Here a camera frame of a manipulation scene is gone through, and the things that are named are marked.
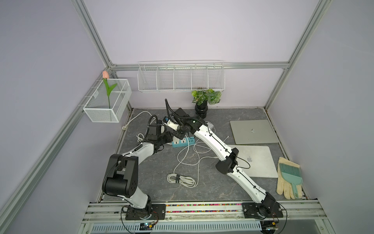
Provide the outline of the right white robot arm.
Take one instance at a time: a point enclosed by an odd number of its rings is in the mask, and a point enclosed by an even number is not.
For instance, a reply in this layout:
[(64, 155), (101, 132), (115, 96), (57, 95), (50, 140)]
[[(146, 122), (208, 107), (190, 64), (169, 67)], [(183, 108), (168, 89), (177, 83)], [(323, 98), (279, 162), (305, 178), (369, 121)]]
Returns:
[(189, 116), (183, 109), (173, 111), (166, 106), (167, 117), (164, 122), (174, 130), (173, 135), (182, 139), (188, 133), (203, 141), (218, 157), (216, 169), (237, 182), (251, 197), (251, 202), (242, 204), (245, 218), (264, 220), (266, 218), (283, 217), (281, 205), (262, 187), (260, 187), (245, 172), (244, 167), (238, 165), (239, 150), (231, 148), (219, 139), (208, 124), (199, 116)]

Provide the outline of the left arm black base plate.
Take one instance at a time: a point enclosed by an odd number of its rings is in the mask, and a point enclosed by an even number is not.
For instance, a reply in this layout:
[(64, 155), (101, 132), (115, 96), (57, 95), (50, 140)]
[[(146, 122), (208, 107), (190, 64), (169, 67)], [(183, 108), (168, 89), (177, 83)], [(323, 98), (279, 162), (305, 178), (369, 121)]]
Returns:
[(164, 220), (166, 215), (165, 204), (151, 204), (144, 209), (129, 207), (125, 212), (125, 220)]

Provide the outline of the teal power strip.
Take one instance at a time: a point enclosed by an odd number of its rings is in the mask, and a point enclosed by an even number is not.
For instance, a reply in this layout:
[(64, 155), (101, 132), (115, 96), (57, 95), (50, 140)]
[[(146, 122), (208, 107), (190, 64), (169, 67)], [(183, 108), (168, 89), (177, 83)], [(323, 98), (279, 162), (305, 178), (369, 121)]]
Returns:
[(173, 148), (193, 146), (194, 144), (195, 144), (195, 138), (193, 137), (184, 137), (183, 139), (178, 139), (174, 137), (172, 141)]

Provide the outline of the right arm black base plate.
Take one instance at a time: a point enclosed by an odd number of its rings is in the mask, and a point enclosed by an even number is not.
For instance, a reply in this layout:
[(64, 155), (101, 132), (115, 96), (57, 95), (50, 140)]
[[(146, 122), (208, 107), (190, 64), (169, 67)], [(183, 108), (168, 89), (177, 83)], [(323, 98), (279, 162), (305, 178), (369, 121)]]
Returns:
[(254, 202), (242, 203), (244, 218), (264, 220), (266, 218), (283, 218), (282, 208), (279, 203), (262, 204)]

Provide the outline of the white square laptop charger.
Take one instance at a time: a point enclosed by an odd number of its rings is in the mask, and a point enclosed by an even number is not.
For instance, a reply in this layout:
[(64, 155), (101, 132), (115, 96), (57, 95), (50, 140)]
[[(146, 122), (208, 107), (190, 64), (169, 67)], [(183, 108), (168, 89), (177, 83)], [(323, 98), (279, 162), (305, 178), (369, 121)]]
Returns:
[(207, 126), (208, 126), (209, 129), (213, 129), (214, 128), (214, 125), (211, 122), (207, 122)]

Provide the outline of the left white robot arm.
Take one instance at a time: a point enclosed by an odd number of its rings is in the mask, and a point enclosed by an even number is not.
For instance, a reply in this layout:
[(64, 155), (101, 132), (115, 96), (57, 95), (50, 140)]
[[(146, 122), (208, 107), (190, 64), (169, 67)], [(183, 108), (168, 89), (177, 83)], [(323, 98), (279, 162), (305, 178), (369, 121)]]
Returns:
[(110, 156), (102, 182), (102, 192), (128, 202), (128, 213), (135, 217), (150, 218), (153, 213), (151, 198), (138, 187), (139, 164), (172, 140), (173, 135), (160, 120), (149, 124), (143, 142), (129, 152)]

